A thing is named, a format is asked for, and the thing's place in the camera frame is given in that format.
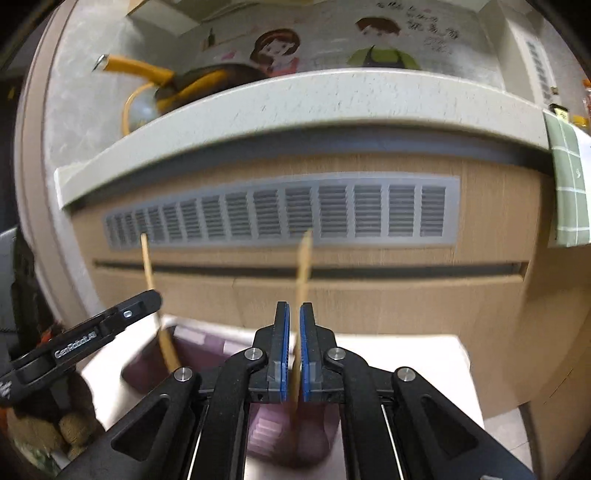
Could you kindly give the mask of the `gloved left hand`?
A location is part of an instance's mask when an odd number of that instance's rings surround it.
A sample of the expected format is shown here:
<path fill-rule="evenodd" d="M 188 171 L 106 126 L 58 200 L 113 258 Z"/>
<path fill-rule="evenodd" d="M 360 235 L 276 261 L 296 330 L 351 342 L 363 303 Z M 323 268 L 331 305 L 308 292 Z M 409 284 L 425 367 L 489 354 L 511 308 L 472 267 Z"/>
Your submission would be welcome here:
<path fill-rule="evenodd" d="M 18 447 L 72 461 L 105 433 L 91 390 L 75 370 L 7 409 L 9 438 Z"/>

